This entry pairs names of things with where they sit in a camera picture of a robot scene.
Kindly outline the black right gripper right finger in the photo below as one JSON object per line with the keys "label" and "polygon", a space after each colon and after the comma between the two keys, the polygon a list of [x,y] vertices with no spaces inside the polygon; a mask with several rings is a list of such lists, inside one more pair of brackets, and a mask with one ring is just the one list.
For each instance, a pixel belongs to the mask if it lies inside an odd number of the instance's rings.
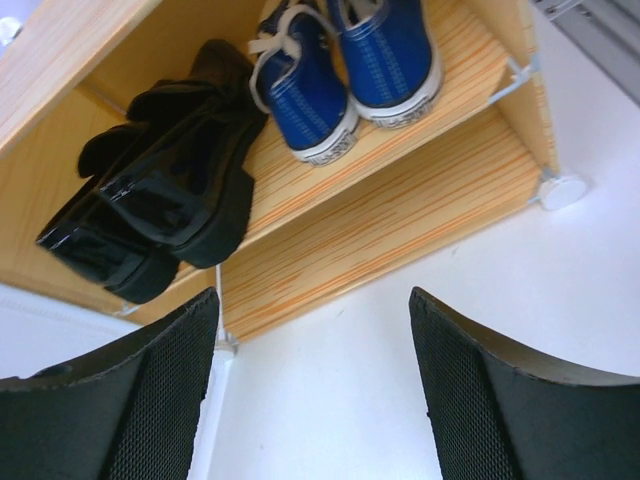
{"label": "black right gripper right finger", "polygon": [[419,287],[409,311],[443,478],[638,478],[638,378],[543,353]]}

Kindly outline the black leather shoe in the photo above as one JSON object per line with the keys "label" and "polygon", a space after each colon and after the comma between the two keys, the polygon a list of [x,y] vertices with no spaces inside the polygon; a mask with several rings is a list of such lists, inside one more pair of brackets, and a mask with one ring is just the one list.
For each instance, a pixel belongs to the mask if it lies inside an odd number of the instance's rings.
{"label": "black leather shoe", "polygon": [[94,188],[168,130],[166,125],[127,122],[87,141],[77,161],[78,176],[86,183],[36,239],[40,248],[79,276],[134,304],[161,295],[174,280],[179,260],[133,229]]}
{"label": "black leather shoe", "polygon": [[248,88],[251,62],[206,41],[189,75],[138,94],[126,114],[148,126],[96,193],[134,230],[181,261],[222,263],[247,231],[254,179],[243,168],[266,116]]}

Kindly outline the blue canvas sneaker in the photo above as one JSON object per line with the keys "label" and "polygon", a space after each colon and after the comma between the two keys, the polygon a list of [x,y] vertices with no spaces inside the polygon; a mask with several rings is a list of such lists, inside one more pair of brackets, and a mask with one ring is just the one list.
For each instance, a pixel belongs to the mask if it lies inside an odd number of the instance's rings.
{"label": "blue canvas sneaker", "polygon": [[256,38],[249,87],[255,105],[270,115],[293,155],[328,165],[356,143],[359,115],[334,68],[334,27],[315,1],[267,1]]}
{"label": "blue canvas sneaker", "polygon": [[328,1],[358,114],[382,129],[427,115],[444,68],[420,1]]}

